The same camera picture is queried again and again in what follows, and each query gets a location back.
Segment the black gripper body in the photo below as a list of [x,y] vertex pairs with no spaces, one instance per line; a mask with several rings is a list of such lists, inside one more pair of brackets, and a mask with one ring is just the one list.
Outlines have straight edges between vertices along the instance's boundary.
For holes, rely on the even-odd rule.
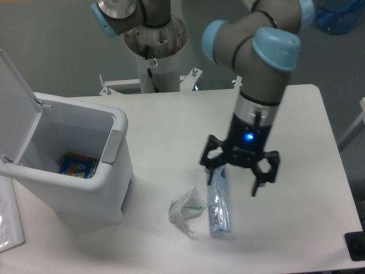
[[260,125],[261,113],[254,114],[252,123],[233,115],[226,140],[223,143],[222,162],[239,167],[258,166],[266,159],[271,167],[274,166],[274,154],[265,152],[264,147],[271,127]]

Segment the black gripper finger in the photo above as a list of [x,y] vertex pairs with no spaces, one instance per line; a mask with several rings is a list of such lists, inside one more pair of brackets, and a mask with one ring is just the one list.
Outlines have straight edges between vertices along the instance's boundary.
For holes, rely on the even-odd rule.
[[274,183],[277,177],[277,172],[280,164],[280,154],[278,151],[263,152],[263,159],[267,160],[270,169],[263,172],[259,166],[259,160],[255,161],[251,166],[251,170],[255,175],[255,181],[252,187],[251,196],[255,197],[258,188],[265,183]]
[[200,159],[200,164],[205,167],[208,176],[207,184],[212,183],[214,171],[228,162],[223,148],[223,141],[219,140],[214,135],[208,136]]

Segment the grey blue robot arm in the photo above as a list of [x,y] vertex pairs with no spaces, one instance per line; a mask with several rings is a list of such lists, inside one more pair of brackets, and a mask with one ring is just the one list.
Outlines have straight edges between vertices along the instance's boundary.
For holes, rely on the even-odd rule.
[[[250,14],[229,23],[211,22],[201,48],[214,63],[243,80],[225,140],[208,137],[200,163],[209,172],[226,163],[249,168],[253,190],[276,179],[280,158],[264,150],[291,73],[296,69],[301,41],[310,26],[313,1],[248,1]],[[160,92],[165,78],[156,76],[164,59],[185,45],[184,24],[171,13],[169,1],[95,1],[91,10],[109,37],[124,36],[129,49],[147,61],[140,79]]]

